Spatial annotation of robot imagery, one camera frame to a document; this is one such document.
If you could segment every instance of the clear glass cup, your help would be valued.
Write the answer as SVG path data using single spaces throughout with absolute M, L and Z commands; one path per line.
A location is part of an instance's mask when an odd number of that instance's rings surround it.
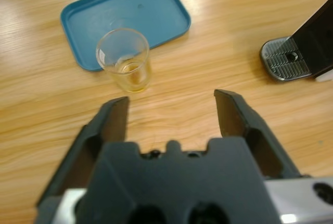
M 151 79 L 149 44 L 133 29 L 116 29 L 97 44 L 96 58 L 116 83 L 129 92 L 144 90 Z

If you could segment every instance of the silver metal plate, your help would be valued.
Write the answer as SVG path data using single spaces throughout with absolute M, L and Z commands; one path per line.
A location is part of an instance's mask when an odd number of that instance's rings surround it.
M 265 181 L 282 223 L 333 223 L 333 205 L 317 196 L 316 183 L 333 187 L 333 177 Z
M 295 54 L 296 60 L 289 55 Z M 292 81 L 311 75 L 302 54 L 291 38 L 278 38 L 266 42 L 261 49 L 260 57 L 268 73 L 279 81 Z

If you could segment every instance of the black plastic part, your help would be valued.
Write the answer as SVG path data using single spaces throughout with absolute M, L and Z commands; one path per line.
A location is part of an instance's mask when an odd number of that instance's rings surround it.
M 291 38 L 314 76 L 333 68 L 333 0 L 328 0 Z
M 34 224 L 51 224 L 62 196 L 50 196 L 38 208 L 38 215 Z
M 77 224 L 280 224 L 261 173 L 241 137 L 211 139 L 191 158 L 170 141 L 158 159 L 136 143 L 106 143 Z
M 266 122 L 241 95 L 226 90 L 215 90 L 214 95 L 222 136 L 243 136 L 265 177 L 301 176 Z
M 129 98 L 121 97 L 103 104 L 97 115 L 82 128 L 62 160 L 37 206 L 66 189 L 87 187 L 98 154 L 105 142 L 124 142 Z

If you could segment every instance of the screw hole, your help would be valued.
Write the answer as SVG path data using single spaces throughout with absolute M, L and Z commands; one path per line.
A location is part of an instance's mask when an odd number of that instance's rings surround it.
M 333 188 L 323 182 L 313 185 L 316 195 L 329 205 L 333 205 Z
M 200 203 L 191 211 L 189 224 L 229 224 L 229 220 L 215 204 Z
M 197 152 L 190 152 L 190 153 L 187 153 L 187 156 L 188 156 L 189 158 L 200 158 L 200 157 L 201 157 L 201 155 L 200 155 L 199 153 L 197 153 Z
M 130 217 L 128 224 L 166 224 L 162 211 L 155 206 L 140 206 Z
M 298 59 L 298 55 L 296 52 L 291 52 L 286 54 L 286 57 L 289 61 L 296 61 Z

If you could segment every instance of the table surface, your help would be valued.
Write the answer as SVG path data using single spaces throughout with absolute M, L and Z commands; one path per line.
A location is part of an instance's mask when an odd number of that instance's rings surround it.
M 151 51 L 148 90 L 126 94 L 75 62 L 61 10 L 76 0 L 0 0 L 0 223 L 30 223 L 34 204 L 104 102 L 131 99 L 127 140 L 143 152 L 170 139 L 203 150 L 221 136 L 214 89 L 241 94 L 302 173 L 333 175 L 333 82 L 276 83 L 264 42 L 291 35 L 326 0 L 181 0 L 188 33 Z

